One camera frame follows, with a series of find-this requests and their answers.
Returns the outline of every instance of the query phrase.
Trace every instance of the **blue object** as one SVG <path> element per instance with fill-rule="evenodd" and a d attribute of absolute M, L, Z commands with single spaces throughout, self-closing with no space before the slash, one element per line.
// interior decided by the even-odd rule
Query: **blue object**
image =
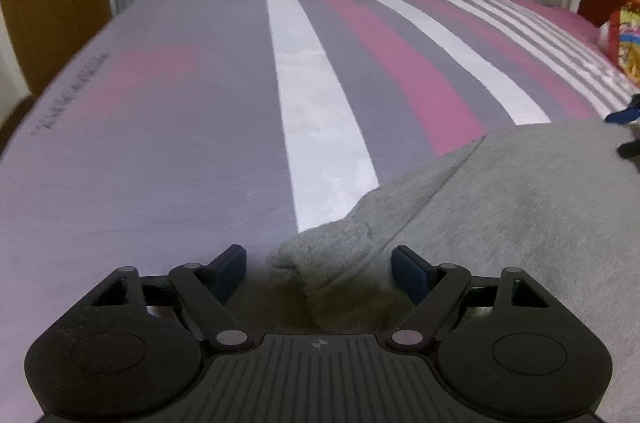
<path fill-rule="evenodd" d="M 609 114 L 604 121 L 607 124 L 618 124 L 619 126 L 624 126 L 629 122 L 635 121 L 640 118 L 640 109 L 638 108 L 628 108 L 624 111 L 619 111 L 617 113 Z"/>
<path fill-rule="evenodd" d="M 620 42 L 640 42 L 640 35 L 633 33 L 623 33 L 620 35 Z"/>
<path fill-rule="evenodd" d="M 216 279 L 209 291 L 224 306 L 244 280 L 246 250 L 239 244 L 234 244 L 220 257 L 222 258 L 218 261 L 220 265 L 216 270 Z"/>
<path fill-rule="evenodd" d="M 391 252 L 391 274 L 414 306 L 431 291 L 428 273 L 398 248 Z"/>

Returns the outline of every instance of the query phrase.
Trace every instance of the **pillow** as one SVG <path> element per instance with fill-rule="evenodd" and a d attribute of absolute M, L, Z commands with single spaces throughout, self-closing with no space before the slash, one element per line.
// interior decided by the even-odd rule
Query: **pillow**
<path fill-rule="evenodd" d="M 609 55 L 610 25 L 611 21 L 608 20 L 602 26 L 600 26 L 600 35 L 598 36 L 598 41 L 596 42 L 600 51 L 602 51 L 605 55 Z"/>

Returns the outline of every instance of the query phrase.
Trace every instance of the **striped bedsheet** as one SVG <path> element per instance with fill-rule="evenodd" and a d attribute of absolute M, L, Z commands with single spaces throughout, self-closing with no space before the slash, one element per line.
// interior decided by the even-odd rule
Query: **striped bedsheet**
<path fill-rule="evenodd" d="M 250 252 L 485 133 L 603 117 L 634 88 L 508 0 L 140 0 L 49 86 L 0 162 L 0 420 L 39 412 L 28 345 L 121 265 Z"/>

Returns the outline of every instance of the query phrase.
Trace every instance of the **ribbed black surface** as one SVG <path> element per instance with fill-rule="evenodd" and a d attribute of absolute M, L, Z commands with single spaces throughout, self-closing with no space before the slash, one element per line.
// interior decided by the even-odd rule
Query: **ribbed black surface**
<path fill-rule="evenodd" d="M 42 423 L 63 423 L 46 417 Z M 372 335 L 267 335 L 216 358 L 200 384 L 138 423 L 495 423 L 453 399 L 425 361 Z M 574 423 L 596 423 L 583 417 Z"/>

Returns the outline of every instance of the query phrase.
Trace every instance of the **white stripe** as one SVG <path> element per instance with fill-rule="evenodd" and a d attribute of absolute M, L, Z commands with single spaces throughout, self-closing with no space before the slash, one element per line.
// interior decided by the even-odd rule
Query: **white stripe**
<path fill-rule="evenodd" d="M 540 61 L 545 63 L 551 70 L 553 70 L 559 77 L 564 79 L 573 89 L 578 91 L 584 98 L 586 98 L 589 103 L 593 106 L 593 108 L 598 112 L 601 117 L 607 116 L 612 109 L 609 106 L 606 106 L 587 86 L 584 85 L 580 80 L 574 77 L 571 73 L 569 73 L 566 69 L 559 66 L 555 63 L 551 58 L 545 55 L 540 49 L 534 46 L 531 42 L 523 39 L 519 35 L 517 35 L 510 28 L 507 28 L 505 25 L 495 20 L 493 17 L 490 17 L 485 12 L 481 12 L 477 10 L 475 7 L 467 4 L 463 0 L 448 0 L 450 3 L 455 4 L 457 7 L 465 10 L 476 17 L 481 18 L 488 24 L 494 26 L 494 28 L 503 32 L 507 37 L 513 40 L 516 44 L 520 45 L 526 51 L 531 53 L 534 57 L 537 57 Z"/>
<path fill-rule="evenodd" d="M 601 56 L 596 55 L 592 50 L 585 47 L 582 42 L 568 34 L 561 28 L 558 28 L 552 22 L 549 25 L 555 26 L 556 30 L 549 27 L 548 24 L 542 22 L 541 19 L 546 20 L 544 17 L 528 10 L 517 3 L 510 0 L 489 0 L 495 6 L 498 6 L 507 12 L 513 13 L 517 17 L 521 18 L 527 24 L 530 24 L 539 34 L 543 35 L 546 39 L 553 42 L 567 53 L 570 57 L 581 64 L 581 71 L 601 71 L 604 74 L 598 76 L 600 80 L 607 85 L 613 92 L 617 93 L 620 98 L 625 102 L 628 102 L 630 95 L 635 92 L 632 85 L 626 80 L 622 74 L 619 73 L 608 61 L 604 60 Z"/>
<path fill-rule="evenodd" d="M 517 126 L 548 124 L 549 118 L 527 93 L 460 38 L 403 0 L 377 0 L 407 19 L 487 88 Z"/>
<path fill-rule="evenodd" d="M 574 63 L 574 61 L 572 61 L 569 57 L 566 56 L 565 53 L 563 53 L 559 49 L 553 47 L 551 44 L 549 44 L 549 42 L 545 41 L 542 37 L 540 37 L 540 35 L 538 35 L 531 28 L 527 27 L 526 25 L 522 24 L 521 22 L 518 22 L 517 20 L 515 20 L 513 18 L 509 18 L 503 12 L 501 12 L 497 8 L 494 8 L 492 5 L 490 5 L 489 3 L 485 2 L 484 0 L 470 0 L 470 1 L 475 3 L 476 5 L 480 6 L 481 8 L 484 8 L 485 10 L 488 10 L 489 12 L 492 12 L 493 14 L 497 15 L 498 17 L 506 20 L 512 26 L 515 26 L 517 29 L 519 29 L 524 35 L 526 35 L 527 37 L 529 37 L 533 41 L 538 42 L 539 44 L 543 45 L 545 47 L 545 49 L 547 51 L 549 51 L 549 53 L 553 54 L 558 60 L 560 60 L 564 64 L 565 67 L 569 67 L 570 69 L 572 69 L 577 75 L 579 75 L 582 78 L 582 80 L 587 82 L 591 87 L 593 87 L 597 92 L 599 92 L 600 95 L 602 95 L 604 98 L 606 98 L 607 101 L 615 109 L 619 109 L 619 108 L 625 109 L 626 108 L 626 104 L 624 104 L 620 100 L 620 98 L 618 96 L 614 95 L 611 92 L 611 89 L 609 89 L 608 87 L 603 86 L 592 73 L 590 73 L 589 71 L 587 71 L 585 69 L 582 69 L 582 68 L 578 67 Z M 557 67 L 561 67 L 557 63 L 553 63 L 553 64 L 555 66 L 557 66 Z"/>
<path fill-rule="evenodd" d="M 367 146 L 298 0 L 267 0 L 300 231 L 342 219 L 378 186 Z"/>

